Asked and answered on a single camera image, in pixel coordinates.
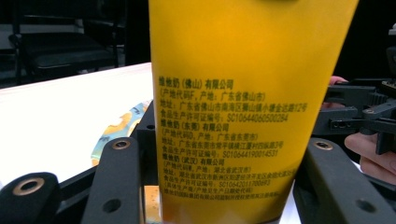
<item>black chair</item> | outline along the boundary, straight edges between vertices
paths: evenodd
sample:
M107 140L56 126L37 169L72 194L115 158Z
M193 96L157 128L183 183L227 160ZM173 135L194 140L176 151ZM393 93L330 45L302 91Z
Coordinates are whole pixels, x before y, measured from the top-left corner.
M83 32L21 32L29 18L107 20L116 30L121 11L122 0L14 0L13 34L8 39L16 52L17 84L21 84L23 67L34 81L37 76L68 77L83 70L119 66L115 42L108 50Z

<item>finger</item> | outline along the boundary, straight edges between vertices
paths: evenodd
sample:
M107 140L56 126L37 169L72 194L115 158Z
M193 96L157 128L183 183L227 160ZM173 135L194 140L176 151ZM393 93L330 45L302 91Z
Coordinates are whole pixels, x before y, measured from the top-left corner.
M375 153L376 148L376 134L364 135L355 133L348 136L345 140L345 145L350 150L360 154L361 156L369 159L387 169L396 175L396 154L387 152L382 155Z
M396 175L365 157L361 157L361 170L372 177L396 185Z
M345 107L344 105L337 104L337 103L323 103L321 108L340 108Z
M337 82L345 82L345 81L347 81L346 79L344 79L344 78L342 78L342 77L337 77L337 76L332 76L331 78L330 78L330 85L334 85L335 83L337 83Z

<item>white surface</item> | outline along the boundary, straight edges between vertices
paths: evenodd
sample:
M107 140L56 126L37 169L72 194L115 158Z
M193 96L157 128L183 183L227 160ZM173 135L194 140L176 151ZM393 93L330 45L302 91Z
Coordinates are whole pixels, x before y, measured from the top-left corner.
M0 183L50 172L59 182L92 167L108 124L152 99L151 64L0 90ZM292 197L281 224L300 224Z

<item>screw hole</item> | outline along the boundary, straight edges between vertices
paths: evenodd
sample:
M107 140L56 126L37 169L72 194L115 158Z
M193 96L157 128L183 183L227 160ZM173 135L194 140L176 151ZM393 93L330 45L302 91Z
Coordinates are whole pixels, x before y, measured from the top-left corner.
M375 207L371 204L371 203L369 203L369 202L367 202L367 201L365 201L365 200L363 200L363 199L359 199L359 200L357 200L356 201L356 205L361 209L361 210L363 210L363 211L365 211L365 212L368 212L368 213L374 213L375 212Z
M127 148L129 145L131 145L130 142L121 140L121 141L118 141L118 142L113 143L113 148L114 148L114 149L125 149L125 148Z
M44 179L41 177L29 178L22 180L12 192L17 196L24 196L36 192L44 185Z
M112 199L103 205L103 211L106 213L113 213L119 210L120 207L121 201L119 199Z
M332 150L332 145L328 144L326 142L316 142L315 145L317 148L323 149L323 150Z

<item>yellow bottle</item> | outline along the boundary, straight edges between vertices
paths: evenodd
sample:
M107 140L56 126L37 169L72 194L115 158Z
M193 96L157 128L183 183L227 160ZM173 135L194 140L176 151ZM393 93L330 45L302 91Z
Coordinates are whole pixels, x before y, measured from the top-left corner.
M149 0L163 223L276 223L358 0Z

